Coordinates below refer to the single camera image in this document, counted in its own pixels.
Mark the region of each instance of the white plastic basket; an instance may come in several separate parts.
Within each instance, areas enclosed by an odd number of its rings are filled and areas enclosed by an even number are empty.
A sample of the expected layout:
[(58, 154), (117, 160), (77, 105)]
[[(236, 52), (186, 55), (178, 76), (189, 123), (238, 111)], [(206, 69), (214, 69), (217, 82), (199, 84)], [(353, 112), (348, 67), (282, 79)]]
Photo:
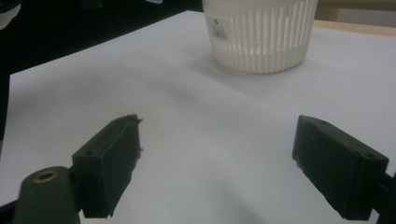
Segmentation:
[(237, 71), (266, 74), (301, 63), (318, 0), (203, 0), (216, 59)]

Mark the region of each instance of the white tablecloth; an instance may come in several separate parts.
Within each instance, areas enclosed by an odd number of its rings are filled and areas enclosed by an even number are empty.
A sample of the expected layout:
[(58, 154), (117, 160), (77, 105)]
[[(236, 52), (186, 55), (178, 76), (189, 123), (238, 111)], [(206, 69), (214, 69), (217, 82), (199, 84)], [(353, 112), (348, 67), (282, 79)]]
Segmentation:
[(396, 38), (314, 28), (301, 65), (239, 74), (215, 61), (205, 16), (184, 12), (28, 69), (11, 76), (0, 204), (29, 174), (71, 166), (111, 120), (137, 114), (145, 150), (115, 216), (82, 223), (350, 223), (291, 159), (297, 118), (350, 133), (388, 156), (392, 175), (395, 59)]

